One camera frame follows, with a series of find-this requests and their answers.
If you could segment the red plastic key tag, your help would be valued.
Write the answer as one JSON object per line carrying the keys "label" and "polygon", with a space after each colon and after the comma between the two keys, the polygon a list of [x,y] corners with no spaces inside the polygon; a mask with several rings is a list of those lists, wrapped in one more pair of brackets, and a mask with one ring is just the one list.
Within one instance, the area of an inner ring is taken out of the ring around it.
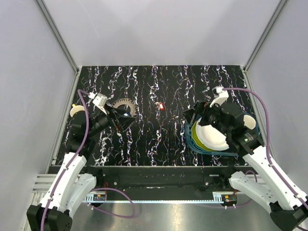
{"label": "red plastic key tag", "polygon": [[164,111],[165,107],[163,103],[158,103],[158,108],[160,111]]}

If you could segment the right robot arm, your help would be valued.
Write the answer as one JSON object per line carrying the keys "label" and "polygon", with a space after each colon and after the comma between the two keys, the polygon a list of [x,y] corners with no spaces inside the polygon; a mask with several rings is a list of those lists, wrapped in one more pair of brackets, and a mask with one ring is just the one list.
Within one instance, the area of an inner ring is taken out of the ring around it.
{"label": "right robot arm", "polygon": [[282,231],[292,231],[308,217],[308,196],[283,173],[255,131],[256,122],[233,103],[199,102],[184,111],[195,128],[193,136],[210,151],[228,151],[250,164],[265,181],[257,184],[241,171],[230,168],[218,179],[219,187],[245,193],[268,211]]}

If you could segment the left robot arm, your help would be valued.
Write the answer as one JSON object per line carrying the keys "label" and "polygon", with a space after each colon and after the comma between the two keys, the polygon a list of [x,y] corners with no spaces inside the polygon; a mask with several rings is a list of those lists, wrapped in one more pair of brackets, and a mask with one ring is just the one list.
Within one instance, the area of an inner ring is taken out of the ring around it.
{"label": "left robot arm", "polygon": [[125,131],[135,118],[125,110],[106,105],[104,112],[90,118],[86,107],[73,106],[72,139],[63,163],[51,187],[38,205],[30,205],[27,220],[33,231],[68,231],[73,217],[91,190],[100,190],[104,179],[101,170],[85,167],[96,141],[94,136],[106,128]]}

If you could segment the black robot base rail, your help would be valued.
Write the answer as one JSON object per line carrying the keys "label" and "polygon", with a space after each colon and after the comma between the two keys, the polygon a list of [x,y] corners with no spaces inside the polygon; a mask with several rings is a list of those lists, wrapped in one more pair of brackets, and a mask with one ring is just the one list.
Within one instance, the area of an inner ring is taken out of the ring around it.
{"label": "black robot base rail", "polygon": [[82,167],[77,173],[93,173],[99,186],[128,189],[194,188],[195,190],[231,191],[228,173],[251,171],[251,167]]}

